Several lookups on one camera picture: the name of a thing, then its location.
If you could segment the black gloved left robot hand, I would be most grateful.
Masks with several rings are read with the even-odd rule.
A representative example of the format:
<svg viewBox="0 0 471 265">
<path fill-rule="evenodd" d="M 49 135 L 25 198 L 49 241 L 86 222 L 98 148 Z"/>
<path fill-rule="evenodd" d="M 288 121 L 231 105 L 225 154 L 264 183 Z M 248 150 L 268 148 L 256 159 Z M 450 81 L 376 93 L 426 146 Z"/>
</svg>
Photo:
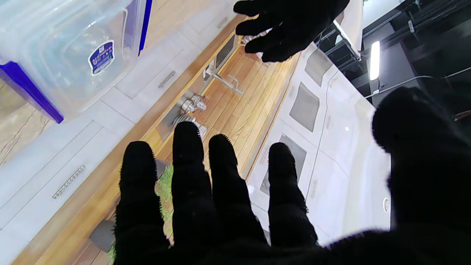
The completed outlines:
<svg viewBox="0 0 471 265">
<path fill-rule="evenodd" d="M 249 17 L 235 33 L 253 36 L 248 54 L 261 53 L 263 62 L 284 62 L 305 50 L 349 4 L 348 0 L 241 0 L 235 13 Z"/>
</svg>

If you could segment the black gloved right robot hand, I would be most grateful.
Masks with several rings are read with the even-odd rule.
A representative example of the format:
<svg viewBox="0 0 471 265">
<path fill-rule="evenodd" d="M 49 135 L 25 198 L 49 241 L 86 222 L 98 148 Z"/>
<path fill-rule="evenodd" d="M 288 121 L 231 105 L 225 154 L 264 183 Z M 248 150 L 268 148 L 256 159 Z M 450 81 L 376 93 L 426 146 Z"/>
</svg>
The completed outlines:
<svg viewBox="0 0 471 265">
<path fill-rule="evenodd" d="M 175 127 L 172 145 L 171 245 L 163 231 L 157 166 L 144 141 L 128 144 L 116 207 L 116 265 L 469 265 L 470 141 L 418 88 L 399 87 L 372 119 L 377 144 L 392 157 L 387 186 L 396 227 L 365 230 L 318 245 L 295 159 L 284 143 L 269 150 L 271 243 L 252 211 L 229 138 L 209 141 Z"/>
</svg>

